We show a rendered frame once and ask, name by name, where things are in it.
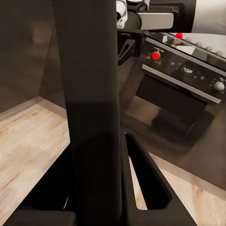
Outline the poster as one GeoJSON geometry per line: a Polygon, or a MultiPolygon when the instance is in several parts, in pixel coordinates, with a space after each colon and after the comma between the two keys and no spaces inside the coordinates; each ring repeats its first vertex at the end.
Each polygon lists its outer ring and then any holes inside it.
{"type": "Polygon", "coordinates": [[[52,0],[81,226],[122,226],[116,0],[52,0]]]}

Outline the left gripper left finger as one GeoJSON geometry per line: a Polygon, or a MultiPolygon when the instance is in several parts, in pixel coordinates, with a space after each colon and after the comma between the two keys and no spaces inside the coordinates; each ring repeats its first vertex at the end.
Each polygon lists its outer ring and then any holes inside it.
{"type": "Polygon", "coordinates": [[[3,226],[81,226],[71,143],[3,226]]]}

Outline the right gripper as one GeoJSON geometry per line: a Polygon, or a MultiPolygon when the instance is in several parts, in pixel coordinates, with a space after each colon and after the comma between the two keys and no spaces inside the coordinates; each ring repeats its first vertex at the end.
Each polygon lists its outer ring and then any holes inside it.
{"type": "Polygon", "coordinates": [[[134,18],[128,16],[123,29],[117,29],[118,66],[131,56],[140,57],[144,31],[138,29],[134,18]]]}

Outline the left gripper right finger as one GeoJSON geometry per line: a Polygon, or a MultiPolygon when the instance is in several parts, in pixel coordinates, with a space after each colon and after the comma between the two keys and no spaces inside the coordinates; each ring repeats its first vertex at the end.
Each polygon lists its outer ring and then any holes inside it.
{"type": "Polygon", "coordinates": [[[122,226],[197,226],[137,134],[120,125],[122,226]],[[147,210],[137,208],[129,157],[147,210]]]}

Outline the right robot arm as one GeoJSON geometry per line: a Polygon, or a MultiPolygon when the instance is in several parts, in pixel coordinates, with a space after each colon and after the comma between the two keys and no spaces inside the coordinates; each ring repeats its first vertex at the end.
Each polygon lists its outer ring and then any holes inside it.
{"type": "Polygon", "coordinates": [[[140,57],[144,31],[226,35],[226,0],[116,0],[118,66],[140,57]]]}

